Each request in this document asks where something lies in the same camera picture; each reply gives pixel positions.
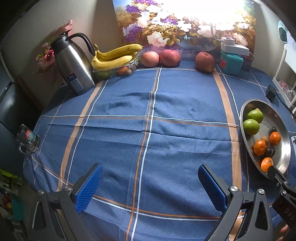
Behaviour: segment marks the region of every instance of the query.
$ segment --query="painting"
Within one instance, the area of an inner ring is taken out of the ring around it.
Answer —
[[[123,44],[138,43],[159,52],[176,49],[182,59],[205,51],[220,57],[216,38],[232,37],[250,52],[255,47],[251,0],[113,0]]]

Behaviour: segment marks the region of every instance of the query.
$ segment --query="hand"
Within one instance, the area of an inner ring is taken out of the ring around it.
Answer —
[[[285,227],[283,227],[279,233],[282,234],[283,236],[285,235],[286,232],[288,232],[290,229],[288,227],[288,225],[286,225]],[[283,236],[280,237],[277,241],[283,241]]]

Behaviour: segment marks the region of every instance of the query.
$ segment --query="plaid tablecloth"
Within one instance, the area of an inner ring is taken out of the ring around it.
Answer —
[[[269,103],[272,81],[257,69],[238,77],[216,71],[182,61],[102,81],[81,96],[61,87],[36,125],[41,145],[25,160],[25,177],[36,190],[56,191],[103,164],[104,179],[81,213],[98,240],[204,240],[221,213],[198,180],[203,163],[243,191],[263,188],[271,204],[276,190],[246,152],[239,112],[249,99]],[[289,112],[270,104],[295,135]],[[296,184],[290,168],[288,177]]]

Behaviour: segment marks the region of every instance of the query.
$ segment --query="metal tray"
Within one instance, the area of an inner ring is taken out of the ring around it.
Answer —
[[[243,122],[247,119],[247,114],[256,108],[259,108],[264,115],[263,121],[259,124],[260,129],[256,135],[250,136],[244,133]],[[288,131],[280,118],[279,114],[267,103],[258,100],[258,99],[250,99],[246,101],[240,111],[240,127],[242,131],[242,136],[244,139],[244,143],[246,148],[251,156],[252,161],[254,162],[257,169],[261,172],[261,174],[268,178],[267,174],[262,171],[260,168],[260,164],[262,161],[261,156],[257,156],[253,153],[254,143],[259,140],[262,136],[270,136],[270,129],[275,126],[277,131],[281,135],[281,142],[278,146],[275,146],[276,153],[272,157],[274,162],[274,166],[276,166],[279,171],[284,174],[289,166],[290,157],[291,157],[291,144]]]

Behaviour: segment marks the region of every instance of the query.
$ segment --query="metal bolt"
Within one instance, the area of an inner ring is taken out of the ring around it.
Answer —
[[[258,192],[259,192],[261,195],[263,195],[263,194],[265,193],[265,191],[264,191],[262,188],[258,189]]]
[[[237,192],[238,188],[237,188],[237,186],[231,186],[230,190],[233,191],[233,192]]]
[[[71,191],[72,190],[72,186],[67,185],[67,186],[64,187],[64,190],[65,191]]]
[[[39,195],[42,195],[42,194],[44,194],[45,193],[45,190],[43,190],[43,189],[40,189],[39,191],[38,191],[38,194]]]

